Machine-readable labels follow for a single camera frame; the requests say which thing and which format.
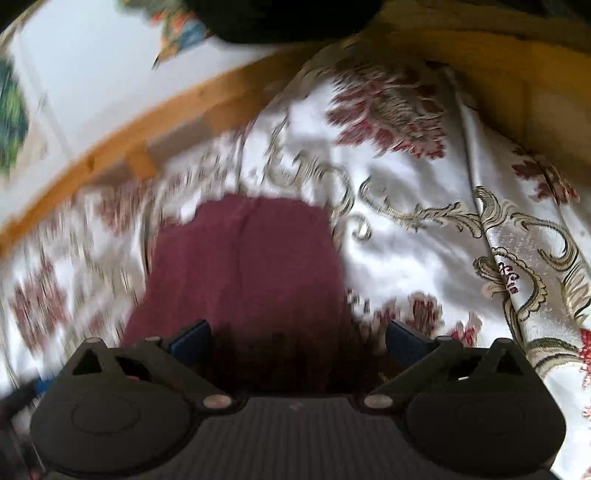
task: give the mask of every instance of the wooden bed frame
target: wooden bed frame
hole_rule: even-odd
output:
[[[591,56],[508,35],[409,30],[380,34],[393,51],[447,63],[460,72],[483,117],[579,180],[591,179]],[[60,202],[126,161],[141,179],[158,174],[147,144],[202,115],[214,134],[254,117],[321,45],[284,50],[208,80],[166,101],[90,149],[20,218],[0,233],[5,254]]]

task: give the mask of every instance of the maroon towel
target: maroon towel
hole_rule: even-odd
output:
[[[207,319],[211,380],[220,388],[323,392],[343,351],[355,358],[360,348],[343,292],[323,210],[299,200],[226,196],[201,206],[191,223],[160,233],[124,345]]]

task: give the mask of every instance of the dark object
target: dark object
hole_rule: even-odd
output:
[[[160,345],[186,367],[203,363],[209,356],[212,329],[208,322],[200,320],[196,325],[180,332],[175,338],[165,339]]]
[[[234,43],[336,40],[362,30],[382,0],[187,0],[214,35]]]
[[[499,0],[499,3],[539,17],[544,17],[547,13],[543,0]]]
[[[4,31],[35,0],[12,0],[0,3],[0,31]]]
[[[560,0],[545,0],[548,4],[558,3]],[[564,0],[567,9],[581,16],[588,24],[591,23],[591,0]]]
[[[466,349],[392,322],[387,345],[412,342],[398,359],[420,359],[367,397],[234,401],[161,348],[205,345],[208,329],[195,331],[79,348],[31,423],[48,479],[555,478],[564,418],[511,340]]]
[[[37,455],[26,439],[20,439],[12,427],[12,419],[27,408],[38,395],[39,380],[32,380],[0,400],[0,478],[28,478],[38,468]]]

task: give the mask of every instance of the colorful pattern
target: colorful pattern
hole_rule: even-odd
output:
[[[417,160],[443,158],[443,107],[435,100],[435,86],[422,84],[416,70],[390,73],[356,66],[341,72],[336,84],[336,107],[327,117],[345,127],[339,145],[372,141],[378,157],[408,152]]]
[[[364,299],[362,304],[359,295],[348,289],[345,294],[345,303],[349,308],[351,320],[357,325],[361,341],[372,345],[374,355],[383,355],[386,352],[388,324],[392,320],[400,319],[400,310],[396,306],[396,299],[371,313],[369,300]]]
[[[469,313],[468,323],[464,327],[462,322],[457,322],[456,326],[447,333],[448,336],[455,338],[463,346],[473,348],[478,344],[478,334],[482,328],[480,318],[474,312]]]
[[[0,57],[0,174],[9,176],[29,130],[27,109],[12,64]]]
[[[506,265],[505,262],[498,262],[497,266],[499,267],[501,279],[507,291],[513,295],[519,292],[519,288],[515,283],[519,280],[519,274],[514,271],[511,265]]]
[[[161,27],[160,53],[154,67],[202,43],[211,32],[188,10],[182,0],[119,0],[124,8],[143,10],[154,25]]]
[[[443,310],[435,297],[418,291],[408,296],[408,302],[412,314],[405,322],[409,327],[431,337],[443,326]]]
[[[121,236],[129,229],[146,189],[146,184],[126,185],[100,201],[96,213],[115,235]]]
[[[535,202],[544,199],[554,199],[556,203],[567,205],[570,202],[578,202],[579,194],[573,185],[548,161],[540,156],[530,156],[520,147],[513,153],[526,158],[523,163],[512,166],[515,174],[524,180],[536,180],[538,182],[535,194],[530,198]]]
[[[581,367],[581,372],[585,373],[583,380],[584,387],[591,387],[591,330],[581,328],[581,340],[583,347],[581,348],[579,355],[585,363]]]
[[[10,308],[29,350],[40,349],[59,323],[67,323],[66,294],[60,288],[54,265],[41,256],[41,268],[24,285],[17,285]]]

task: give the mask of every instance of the bedspread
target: bedspread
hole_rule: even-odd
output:
[[[486,127],[445,67],[374,52],[328,47],[243,131],[42,222],[1,267],[2,391],[87,336],[119,342],[164,226],[226,192],[299,198],[327,212],[364,337],[392,319],[466,346],[512,336],[567,419],[554,472],[588,478],[591,189]]]

